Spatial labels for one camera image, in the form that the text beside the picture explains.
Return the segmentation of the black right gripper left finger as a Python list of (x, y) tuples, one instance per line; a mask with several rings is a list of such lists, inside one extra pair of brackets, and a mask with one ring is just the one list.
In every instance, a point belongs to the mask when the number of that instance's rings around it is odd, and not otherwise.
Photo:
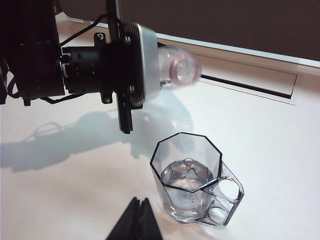
[(141, 201), (133, 197), (106, 239), (141, 240), (141, 223)]

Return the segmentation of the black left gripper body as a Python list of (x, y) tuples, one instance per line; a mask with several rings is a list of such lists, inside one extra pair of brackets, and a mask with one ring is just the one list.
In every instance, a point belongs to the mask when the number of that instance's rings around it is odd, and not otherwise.
[(98, 17), (100, 22), (107, 19), (110, 41), (106, 34), (94, 34), (94, 45), (99, 50), (103, 73), (106, 75), (106, 90), (101, 93), (103, 103), (111, 101), (112, 92), (116, 93), (119, 129), (124, 134), (133, 130), (132, 103), (129, 87), (134, 80), (134, 34), (127, 31), (120, 17), (118, 0), (105, 2), (106, 13)]

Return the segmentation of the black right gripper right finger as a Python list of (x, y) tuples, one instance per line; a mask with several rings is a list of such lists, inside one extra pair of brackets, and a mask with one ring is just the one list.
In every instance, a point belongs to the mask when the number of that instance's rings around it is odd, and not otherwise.
[(150, 201), (145, 198), (141, 204), (141, 239), (162, 240), (162, 234), (154, 216)]

